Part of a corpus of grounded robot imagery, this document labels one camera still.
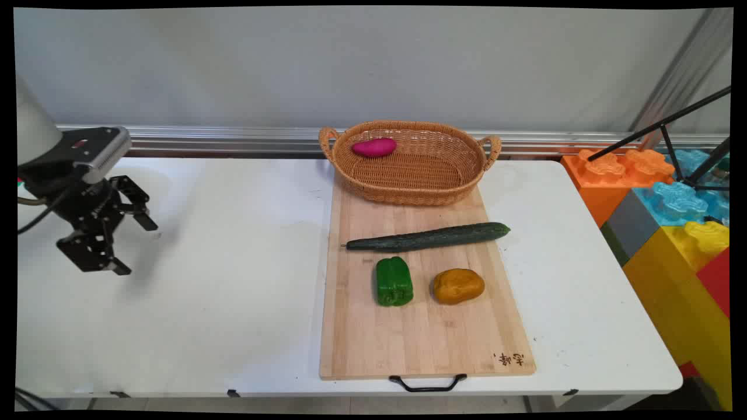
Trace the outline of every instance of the green cucumber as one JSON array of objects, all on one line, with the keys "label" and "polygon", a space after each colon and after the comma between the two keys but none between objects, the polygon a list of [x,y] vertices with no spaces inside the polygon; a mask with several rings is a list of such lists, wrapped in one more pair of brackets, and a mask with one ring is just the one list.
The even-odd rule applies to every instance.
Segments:
[{"label": "green cucumber", "polygon": [[495,239],[504,237],[510,230],[503,223],[476,223],[428,230],[426,232],[407,233],[405,235],[356,239],[343,246],[349,251],[404,253],[407,251],[424,250],[426,248],[494,241]]}]

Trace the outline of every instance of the potato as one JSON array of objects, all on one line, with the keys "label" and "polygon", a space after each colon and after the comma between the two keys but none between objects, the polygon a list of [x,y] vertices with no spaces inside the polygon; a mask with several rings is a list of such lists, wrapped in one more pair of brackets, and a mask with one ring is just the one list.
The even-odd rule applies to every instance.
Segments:
[{"label": "potato", "polygon": [[479,274],[465,268],[446,270],[433,281],[433,296],[444,305],[456,305],[474,299],[485,291],[485,281]]},{"label": "potato", "polygon": [[393,138],[374,138],[353,144],[353,152],[367,158],[380,158],[390,155],[397,148]]}]

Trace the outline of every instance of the purple sweet potato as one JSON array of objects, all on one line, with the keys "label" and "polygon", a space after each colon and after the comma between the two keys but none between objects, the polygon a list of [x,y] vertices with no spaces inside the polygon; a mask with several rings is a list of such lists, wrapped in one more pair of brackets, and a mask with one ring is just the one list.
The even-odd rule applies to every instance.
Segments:
[{"label": "purple sweet potato", "polygon": [[397,148],[393,138],[372,138],[371,140],[353,144],[353,152],[367,158],[380,158],[390,155]]}]

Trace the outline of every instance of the bell pepper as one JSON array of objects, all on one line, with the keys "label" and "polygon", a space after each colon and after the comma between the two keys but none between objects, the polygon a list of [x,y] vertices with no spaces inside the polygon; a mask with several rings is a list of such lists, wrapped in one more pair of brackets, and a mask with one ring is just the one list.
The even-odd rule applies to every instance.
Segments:
[{"label": "bell pepper", "polygon": [[376,298],[381,306],[402,306],[412,300],[412,279],[407,263],[398,256],[376,264]]}]

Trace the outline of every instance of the floor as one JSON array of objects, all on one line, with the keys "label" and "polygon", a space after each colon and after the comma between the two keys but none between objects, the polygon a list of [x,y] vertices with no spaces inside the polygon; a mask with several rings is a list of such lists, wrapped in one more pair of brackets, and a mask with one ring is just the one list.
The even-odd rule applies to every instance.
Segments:
[{"label": "floor", "polygon": [[522,397],[97,398],[89,410],[283,414],[525,413]]}]

